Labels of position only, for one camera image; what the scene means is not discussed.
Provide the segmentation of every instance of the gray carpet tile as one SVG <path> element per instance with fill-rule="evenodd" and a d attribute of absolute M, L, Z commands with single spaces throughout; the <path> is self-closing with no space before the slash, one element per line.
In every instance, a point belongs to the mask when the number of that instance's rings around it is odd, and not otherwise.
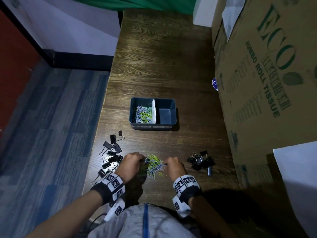
<path fill-rule="evenodd" d="M 108 79 L 44 62 L 34 69 L 37 84 L 1 154 L 0 237 L 23 237 L 81 195 Z"/>

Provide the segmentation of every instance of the white wall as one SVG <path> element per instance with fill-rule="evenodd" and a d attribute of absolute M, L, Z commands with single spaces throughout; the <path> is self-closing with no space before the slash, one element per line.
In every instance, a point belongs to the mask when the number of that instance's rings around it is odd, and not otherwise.
<path fill-rule="evenodd" d="M 116 11 L 72 0 L 3 0 L 42 48 L 113 56 L 119 33 Z"/>

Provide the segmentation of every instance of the human hand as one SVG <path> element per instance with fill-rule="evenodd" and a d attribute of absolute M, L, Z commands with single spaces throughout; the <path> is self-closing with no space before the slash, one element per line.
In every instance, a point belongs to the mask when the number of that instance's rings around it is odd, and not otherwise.
<path fill-rule="evenodd" d="M 120 176 L 123 183 L 130 181 L 139 171 L 141 162 L 145 157 L 139 152 L 129 153 L 124 156 L 115 173 Z"/>
<path fill-rule="evenodd" d="M 184 164 L 177 157 L 169 157 L 168 159 L 164 160 L 163 163 L 167 164 L 167 166 L 164 166 L 164 170 L 168 172 L 173 182 L 178 177 L 187 174 Z"/>

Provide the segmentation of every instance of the dark blue plastic box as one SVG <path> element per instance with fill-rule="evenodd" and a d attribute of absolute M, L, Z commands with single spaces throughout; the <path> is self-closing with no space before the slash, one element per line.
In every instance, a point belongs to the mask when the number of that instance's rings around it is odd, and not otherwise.
<path fill-rule="evenodd" d="M 136 108 L 139 105 L 145 107 L 152 106 L 153 98 L 135 98 L 131 99 L 130 104 L 130 116 L 129 121 L 131 127 L 136 130 L 159 130 L 166 131 L 171 130 L 172 127 L 176 124 L 176 104 L 174 99 L 166 98 L 155 98 L 155 109 L 156 109 L 156 123 L 145 124 L 145 123 L 136 123 L 135 114 Z"/>

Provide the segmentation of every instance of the wooden table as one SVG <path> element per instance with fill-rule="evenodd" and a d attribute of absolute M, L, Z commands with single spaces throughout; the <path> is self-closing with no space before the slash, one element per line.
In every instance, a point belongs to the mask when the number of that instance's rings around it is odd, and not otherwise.
<path fill-rule="evenodd" d="M 126 155 L 138 151 L 160 159 L 178 156 L 203 191 L 239 189 L 218 92 L 212 86 L 214 51 L 211 28 L 194 26 L 192 16 L 144 9 L 125 11 L 102 107 L 83 193 L 101 169 L 101 152 L 110 135 L 123 131 Z M 129 124 L 132 97 L 173 98 L 178 131 L 137 131 Z M 208 150 L 216 163 L 213 176 L 186 161 L 194 151 Z M 147 179 L 140 203 L 174 208 L 169 177 Z"/>

